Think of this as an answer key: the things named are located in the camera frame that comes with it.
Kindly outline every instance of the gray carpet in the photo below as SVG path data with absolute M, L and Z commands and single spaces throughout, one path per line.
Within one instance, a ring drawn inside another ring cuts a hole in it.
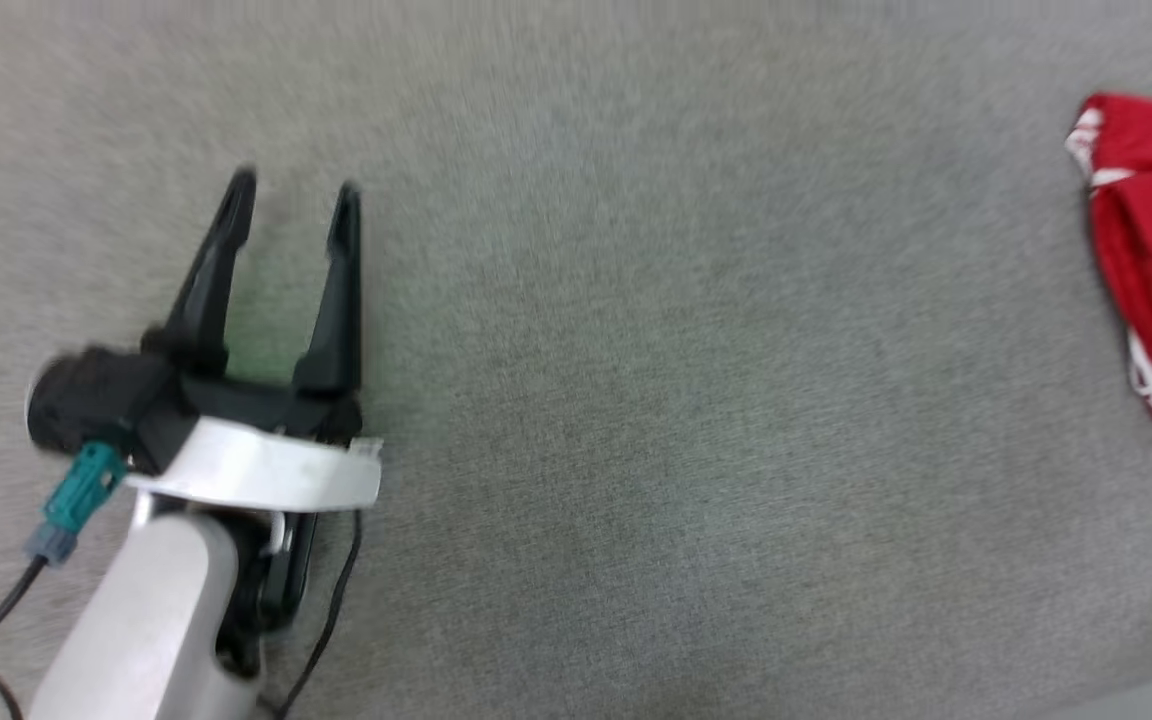
M 270 5 L 0 6 L 0 594 L 63 471 L 35 370 L 160 319 L 250 160 L 233 369 L 291 372 L 357 179 L 388 438 L 297 717 L 1005 719 L 1152 679 L 1152 423 L 1061 149 L 1084 94 L 1152 94 L 1152 3 Z M 3 626 L 23 696 L 127 500 Z

